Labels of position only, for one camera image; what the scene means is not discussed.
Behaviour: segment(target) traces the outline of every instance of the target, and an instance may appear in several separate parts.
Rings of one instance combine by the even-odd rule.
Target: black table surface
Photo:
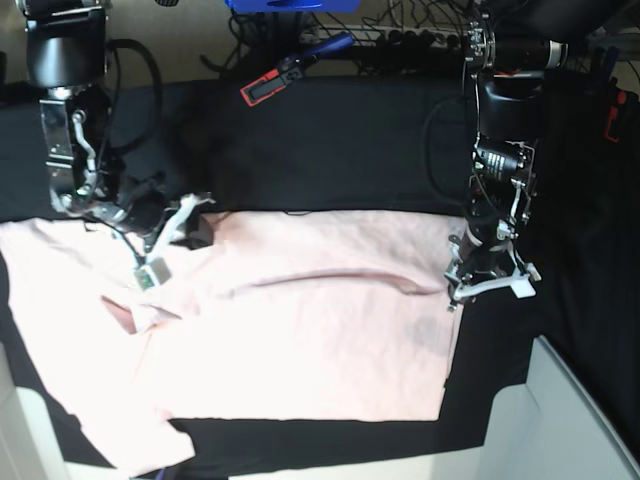
[[[482,445],[495,394],[524,382],[533,339],[547,335],[640,451],[637,150],[629,133],[602,140],[601,98],[580,80],[551,89],[538,156],[541,195],[519,248],[544,281],[538,296],[493,292],[468,305],[436,422],[175,420],[194,440],[187,478],[217,478],[401,458]],[[169,86],[161,131],[127,156],[139,176],[167,172],[171,194],[205,189],[218,210],[392,209],[457,214],[425,186],[420,129],[429,108],[458,85],[417,79],[312,79],[250,109],[239,85]],[[115,143],[149,121],[151,93],[125,92]],[[430,138],[441,187],[463,195],[471,141],[460,106],[443,110]],[[628,127],[637,131],[634,123]],[[0,110],[0,221],[60,218],[49,208],[37,104]],[[65,458],[105,465],[42,387],[6,305],[0,340],[17,385],[45,397]]]

